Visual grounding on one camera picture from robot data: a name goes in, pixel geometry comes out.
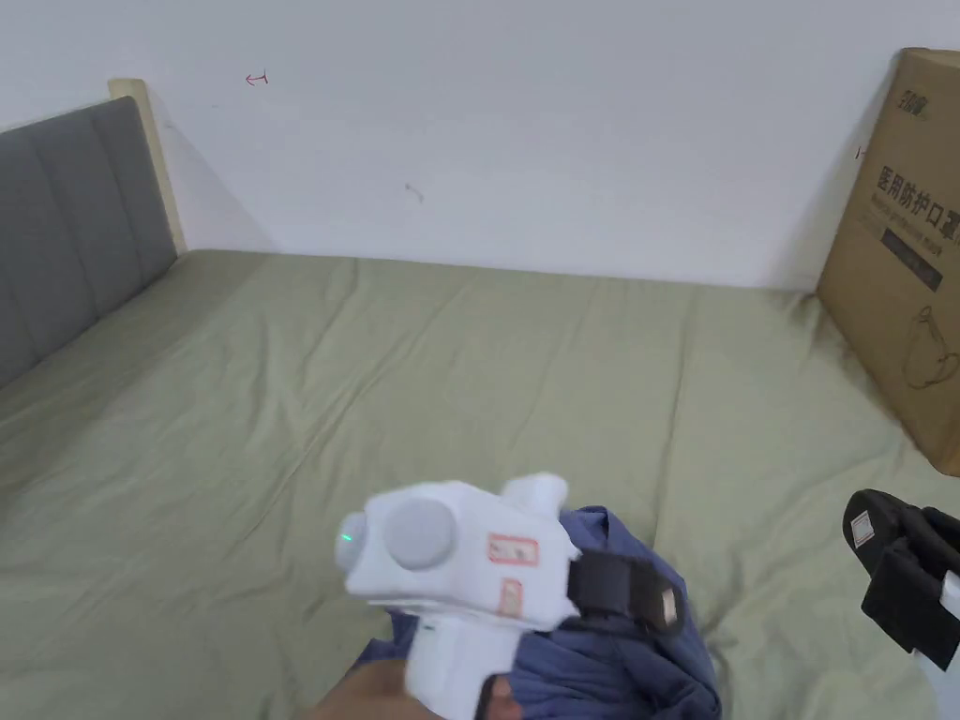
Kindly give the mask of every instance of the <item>gray circular button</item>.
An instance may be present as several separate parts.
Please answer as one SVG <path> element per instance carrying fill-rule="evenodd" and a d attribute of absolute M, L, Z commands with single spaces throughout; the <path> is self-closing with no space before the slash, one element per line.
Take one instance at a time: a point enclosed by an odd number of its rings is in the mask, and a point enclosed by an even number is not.
<path fill-rule="evenodd" d="M 453 552 L 457 521 L 439 500 L 410 500 L 387 518 L 384 532 L 387 550 L 407 570 L 436 567 Z"/>

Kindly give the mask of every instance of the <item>blue jacket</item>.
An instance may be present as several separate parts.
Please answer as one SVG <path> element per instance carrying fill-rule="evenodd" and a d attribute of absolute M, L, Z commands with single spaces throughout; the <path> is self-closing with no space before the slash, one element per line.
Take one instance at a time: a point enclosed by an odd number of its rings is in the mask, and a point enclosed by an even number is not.
<path fill-rule="evenodd" d="M 561 523 L 577 547 L 652 561 L 683 590 L 686 601 L 683 578 L 606 508 L 564 513 Z M 392 618 L 393 641 L 372 640 L 357 665 L 406 657 L 417 619 L 400 613 L 392 613 Z M 678 636 L 652 643 L 591 633 L 527 635 L 520 642 L 510 684 L 525 720 L 721 716 L 713 665 L 690 616 Z"/>

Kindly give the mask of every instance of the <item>human hand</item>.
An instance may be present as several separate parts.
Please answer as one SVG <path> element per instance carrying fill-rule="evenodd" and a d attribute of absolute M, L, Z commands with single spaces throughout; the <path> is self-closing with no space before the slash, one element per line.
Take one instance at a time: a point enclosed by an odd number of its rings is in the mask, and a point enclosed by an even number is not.
<path fill-rule="evenodd" d="M 330 690 L 306 720 L 436 720 L 436 715 L 404 691 L 405 672 L 404 660 L 364 665 Z M 506 678 L 497 678 L 493 684 L 487 720 L 521 720 L 520 705 Z"/>

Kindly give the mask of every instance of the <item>gray upholstered headboard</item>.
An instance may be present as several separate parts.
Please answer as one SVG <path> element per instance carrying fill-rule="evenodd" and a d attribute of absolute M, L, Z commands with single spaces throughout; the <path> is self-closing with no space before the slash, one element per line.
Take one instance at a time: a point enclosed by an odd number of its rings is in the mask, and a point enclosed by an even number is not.
<path fill-rule="evenodd" d="M 176 258 L 133 98 L 0 133 L 0 387 Z"/>

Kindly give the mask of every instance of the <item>white wall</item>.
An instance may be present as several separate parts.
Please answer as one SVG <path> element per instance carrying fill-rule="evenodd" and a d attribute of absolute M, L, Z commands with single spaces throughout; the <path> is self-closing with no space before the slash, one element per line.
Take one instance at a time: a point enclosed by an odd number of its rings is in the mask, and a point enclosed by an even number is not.
<path fill-rule="evenodd" d="M 142 77 L 192 248 L 805 288 L 891 58 L 960 42 L 953 0 L 2 2 L 0 125 Z"/>

